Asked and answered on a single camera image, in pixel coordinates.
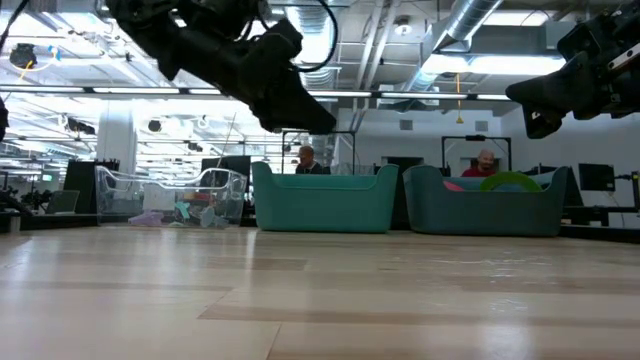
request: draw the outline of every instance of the teal bin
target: teal bin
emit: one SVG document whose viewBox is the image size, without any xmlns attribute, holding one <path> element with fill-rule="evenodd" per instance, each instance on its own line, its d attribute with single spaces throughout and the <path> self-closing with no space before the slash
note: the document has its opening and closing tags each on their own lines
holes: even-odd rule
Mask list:
<svg viewBox="0 0 640 360">
<path fill-rule="evenodd" d="M 568 168 L 531 178 L 541 192 L 517 185 L 479 191 L 483 178 L 443 178 L 431 166 L 403 174 L 411 228 L 446 235 L 556 236 L 560 231 Z M 443 180 L 465 191 L 448 190 Z"/>
<path fill-rule="evenodd" d="M 258 227 L 269 231 L 384 233 L 391 226 L 398 167 L 378 175 L 280 175 L 251 165 Z"/>
</svg>

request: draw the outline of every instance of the white wall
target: white wall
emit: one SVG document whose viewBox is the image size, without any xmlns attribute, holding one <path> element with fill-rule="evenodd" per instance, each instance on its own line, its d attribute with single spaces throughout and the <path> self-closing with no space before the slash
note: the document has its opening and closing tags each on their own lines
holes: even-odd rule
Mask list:
<svg viewBox="0 0 640 360">
<path fill-rule="evenodd" d="M 347 130 L 351 123 L 352 112 L 350 109 L 340 109 L 339 126 L 341 130 Z M 412 111 L 399 114 L 395 111 L 369 110 L 362 121 L 362 125 L 356 135 L 356 162 L 360 165 L 372 165 L 382 163 L 383 157 L 419 157 L 425 164 L 440 167 L 441 137 L 474 135 L 475 121 L 486 120 L 489 122 L 489 131 L 481 133 L 486 136 L 500 136 L 500 118 L 493 117 L 491 111 L 463 111 L 464 124 L 457 124 L 458 112 L 452 111 L 442 114 L 439 111 Z M 413 120 L 413 131 L 399 129 L 400 119 Z M 498 141 L 493 142 L 465 142 L 463 140 L 448 140 L 446 160 L 451 166 L 452 174 L 459 175 L 466 169 L 462 165 L 466 161 L 477 157 L 482 149 L 492 150 L 496 158 L 506 170 L 506 154 L 500 149 L 507 149 L 507 144 Z M 351 163 L 351 149 L 339 145 L 336 149 L 336 161 Z"/>
<path fill-rule="evenodd" d="M 613 165 L 616 175 L 640 170 L 640 116 L 611 119 L 601 115 L 587 121 L 575 120 L 568 115 L 558 132 L 544 139 L 530 140 L 524 128 L 522 110 L 514 110 L 502 118 L 504 136 L 513 139 L 514 170 L 528 170 L 539 163 L 548 166 L 572 166 L 579 177 L 578 163 Z M 620 206 L 633 205 L 631 183 L 616 182 L 615 199 Z M 585 205 L 615 206 L 602 192 L 583 191 Z M 635 214 L 625 214 L 627 227 L 640 227 Z M 611 226 L 622 226 L 620 214 L 609 218 Z"/>
</svg>

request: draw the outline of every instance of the pillar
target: pillar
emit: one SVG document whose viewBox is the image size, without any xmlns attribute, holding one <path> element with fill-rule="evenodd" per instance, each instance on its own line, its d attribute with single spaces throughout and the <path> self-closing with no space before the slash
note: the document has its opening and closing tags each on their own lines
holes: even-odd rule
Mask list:
<svg viewBox="0 0 640 360">
<path fill-rule="evenodd" d="M 135 174 L 138 134 L 131 101 L 105 101 L 98 125 L 98 160 L 117 159 L 120 172 Z"/>
</svg>

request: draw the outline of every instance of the clear plastic bin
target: clear plastic bin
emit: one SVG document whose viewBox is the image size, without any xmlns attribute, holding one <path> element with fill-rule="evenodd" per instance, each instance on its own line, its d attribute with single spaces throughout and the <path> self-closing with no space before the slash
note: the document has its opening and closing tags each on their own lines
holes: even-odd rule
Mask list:
<svg viewBox="0 0 640 360">
<path fill-rule="evenodd" d="M 155 180 L 96 166 L 99 224 L 226 228 L 240 224 L 247 177 L 208 169 L 191 180 Z"/>
</svg>

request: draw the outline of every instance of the man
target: man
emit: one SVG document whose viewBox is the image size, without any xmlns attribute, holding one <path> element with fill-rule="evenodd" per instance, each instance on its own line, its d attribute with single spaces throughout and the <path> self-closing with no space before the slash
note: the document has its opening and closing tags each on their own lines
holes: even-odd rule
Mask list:
<svg viewBox="0 0 640 360">
<path fill-rule="evenodd" d="M 492 151 L 482 149 L 478 154 L 478 165 L 472 166 L 462 173 L 462 177 L 487 177 L 496 173 L 493 169 L 495 155 Z"/>
<path fill-rule="evenodd" d="M 298 151 L 300 163 L 296 167 L 296 174 L 314 174 L 322 175 L 322 166 L 313 160 L 313 148 L 311 146 L 303 146 Z"/>
</svg>

